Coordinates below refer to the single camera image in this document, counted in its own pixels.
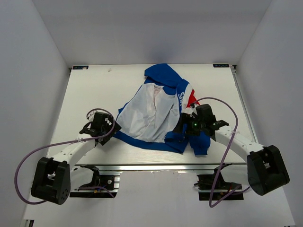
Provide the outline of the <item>blue white red jacket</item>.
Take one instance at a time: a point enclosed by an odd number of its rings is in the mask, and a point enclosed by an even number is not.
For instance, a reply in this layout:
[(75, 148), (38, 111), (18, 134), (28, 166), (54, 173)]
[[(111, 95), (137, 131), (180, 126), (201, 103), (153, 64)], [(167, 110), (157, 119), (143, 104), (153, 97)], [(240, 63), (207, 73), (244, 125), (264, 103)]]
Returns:
[(134, 97), (118, 110), (121, 130), (114, 137), (134, 147), (180, 154), (190, 145), (196, 156), (207, 155), (211, 140), (203, 132), (173, 132), (182, 114), (194, 112), (191, 84), (166, 63), (150, 66), (144, 75)]

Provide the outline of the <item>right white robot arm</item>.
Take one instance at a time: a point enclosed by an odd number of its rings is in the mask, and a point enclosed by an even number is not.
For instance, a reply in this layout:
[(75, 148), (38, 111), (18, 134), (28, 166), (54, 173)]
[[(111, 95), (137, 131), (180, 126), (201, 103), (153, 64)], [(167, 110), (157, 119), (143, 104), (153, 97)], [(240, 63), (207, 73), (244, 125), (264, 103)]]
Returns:
[(220, 164), (214, 170), (214, 184), (226, 188), (230, 183), (249, 186), (265, 195), (290, 182), (280, 150), (250, 141), (224, 120), (217, 120), (210, 105), (199, 105), (192, 114), (182, 113), (174, 133), (197, 137), (201, 132), (241, 157), (246, 165)]

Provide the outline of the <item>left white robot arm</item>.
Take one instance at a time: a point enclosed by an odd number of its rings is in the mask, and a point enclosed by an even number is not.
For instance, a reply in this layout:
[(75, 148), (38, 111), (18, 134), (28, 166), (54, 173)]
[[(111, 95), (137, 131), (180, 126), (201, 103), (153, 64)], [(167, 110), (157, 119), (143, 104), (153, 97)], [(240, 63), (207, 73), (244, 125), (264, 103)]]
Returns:
[(76, 142), (52, 157), (41, 158), (31, 187), (31, 195), (58, 205), (65, 203), (73, 190), (106, 190), (99, 169), (76, 164), (97, 145), (105, 145), (121, 126), (108, 113), (95, 112), (79, 132)]

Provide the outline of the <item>right blue corner label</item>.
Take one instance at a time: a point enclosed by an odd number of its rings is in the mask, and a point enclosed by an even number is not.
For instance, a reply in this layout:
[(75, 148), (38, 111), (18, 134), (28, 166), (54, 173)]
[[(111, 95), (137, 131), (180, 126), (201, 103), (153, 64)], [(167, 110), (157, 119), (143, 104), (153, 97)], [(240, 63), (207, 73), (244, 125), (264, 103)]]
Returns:
[(229, 68), (230, 65), (227, 63), (214, 63), (213, 67), (214, 68)]

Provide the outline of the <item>blue corner label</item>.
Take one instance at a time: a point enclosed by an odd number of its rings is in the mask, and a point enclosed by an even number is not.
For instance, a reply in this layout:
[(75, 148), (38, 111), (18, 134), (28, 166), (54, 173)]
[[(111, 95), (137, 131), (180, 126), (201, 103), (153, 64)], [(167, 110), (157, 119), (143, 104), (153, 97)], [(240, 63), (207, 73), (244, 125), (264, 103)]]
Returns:
[(214, 63), (213, 67), (214, 68), (229, 68), (230, 65), (227, 63)]
[(88, 65), (80, 65), (80, 66), (73, 66), (72, 70), (87, 70), (89, 68)]

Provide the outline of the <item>left blue corner label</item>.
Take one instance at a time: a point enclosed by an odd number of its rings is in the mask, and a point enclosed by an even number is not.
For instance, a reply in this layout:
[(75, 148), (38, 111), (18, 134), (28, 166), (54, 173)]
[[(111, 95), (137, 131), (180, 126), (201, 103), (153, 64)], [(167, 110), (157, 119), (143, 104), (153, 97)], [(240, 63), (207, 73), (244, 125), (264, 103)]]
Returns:
[(73, 66), (72, 70), (87, 70), (89, 68), (88, 65), (80, 65), (80, 66)]

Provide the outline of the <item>aluminium table front rail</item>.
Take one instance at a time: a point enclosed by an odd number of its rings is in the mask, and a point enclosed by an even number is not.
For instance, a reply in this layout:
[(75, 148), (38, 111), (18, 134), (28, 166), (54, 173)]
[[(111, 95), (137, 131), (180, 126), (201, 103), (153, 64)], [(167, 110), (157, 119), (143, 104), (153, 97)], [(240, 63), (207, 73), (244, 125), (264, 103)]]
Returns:
[(210, 164), (144, 164), (144, 165), (105, 165), (105, 164), (90, 164), (96, 166), (101, 171), (204, 171), (214, 170), (219, 166), (218, 163)]

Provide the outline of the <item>aluminium table rail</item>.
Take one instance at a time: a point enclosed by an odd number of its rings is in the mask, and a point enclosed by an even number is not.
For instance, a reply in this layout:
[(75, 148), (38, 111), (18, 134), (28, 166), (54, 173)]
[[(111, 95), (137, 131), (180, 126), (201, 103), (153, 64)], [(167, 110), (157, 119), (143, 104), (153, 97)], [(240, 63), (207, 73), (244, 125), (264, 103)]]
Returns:
[(105, 164), (90, 164), (96, 166), (101, 171), (204, 171), (214, 170), (219, 166), (218, 163), (210, 164), (144, 164), (144, 165), (105, 165)]
[(233, 76), (233, 79), (234, 79), (234, 82), (235, 82), (235, 86), (237, 88), (237, 92), (238, 92), (238, 95), (239, 95), (239, 98), (240, 98), (240, 101), (241, 101), (241, 105), (242, 105), (242, 108), (243, 108), (243, 111), (244, 111), (244, 115), (245, 115), (245, 118), (246, 118), (246, 121), (247, 121), (247, 124), (248, 124), (248, 127), (249, 127), (249, 131), (250, 131), (250, 134), (252, 136), (252, 141), (256, 142), (256, 143), (259, 143), (257, 135), (256, 135), (256, 131), (254, 129), (254, 126), (253, 126), (253, 123), (252, 123), (252, 120), (251, 120), (251, 117), (250, 117), (250, 114), (248, 112), (248, 106), (247, 106), (247, 104), (244, 100), (243, 92), (242, 92), (240, 84), (239, 84), (239, 78), (238, 78), (238, 74), (237, 74), (237, 65), (231, 65), (230, 68), (231, 68), (231, 72), (232, 72), (232, 76)]

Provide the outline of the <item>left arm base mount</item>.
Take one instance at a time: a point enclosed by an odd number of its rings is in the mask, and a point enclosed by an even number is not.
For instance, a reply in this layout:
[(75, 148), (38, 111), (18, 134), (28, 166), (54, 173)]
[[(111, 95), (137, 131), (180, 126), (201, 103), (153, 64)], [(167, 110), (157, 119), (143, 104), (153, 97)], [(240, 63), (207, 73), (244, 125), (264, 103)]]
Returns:
[(94, 199), (113, 199), (116, 197), (121, 172), (101, 171), (98, 185), (84, 185), (83, 188), (92, 187), (91, 189), (75, 189), (70, 193), (71, 198), (94, 198)]

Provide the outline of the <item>aluminium table right rail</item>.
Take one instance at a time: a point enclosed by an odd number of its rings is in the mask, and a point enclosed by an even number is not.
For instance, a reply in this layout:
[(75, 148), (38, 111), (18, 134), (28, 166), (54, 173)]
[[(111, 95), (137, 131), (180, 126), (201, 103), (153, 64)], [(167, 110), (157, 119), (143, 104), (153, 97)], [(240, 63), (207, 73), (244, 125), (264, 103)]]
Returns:
[(252, 141), (256, 142), (256, 143), (259, 143), (257, 135), (256, 135), (256, 131), (254, 129), (254, 126), (253, 126), (253, 123), (252, 123), (252, 120), (251, 120), (251, 117), (250, 117), (250, 114), (248, 112), (248, 106), (247, 106), (247, 104), (244, 100), (243, 92), (242, 92), (240, 84), (239, 84), (239, 78), (238, 78), (238, 74), (237, 74), (237, 65), (231, 65), (230, 68), (231, 68), (231, 72), (232, 72), (232, 76), (233, 76), (233, 79), (234, 79), (234, 82), (235, 82), (235, 86), (237, 88), (237, 92), (238, 92), (238, 95), (239, 95), (239, 98), (240, 98), (240, 101), (241, 101), (241, 105), (242, 105), (242, 108), (243, 108), (243, 111), (244, 111), (244, 115), (245, 115), (245, 118), (246, 118), (246, 121), (247, 121), (247, 124), (248, 124), (248, 127), (249, 127), (249, 131), (250, 131), (250, 134), (252, 136)]

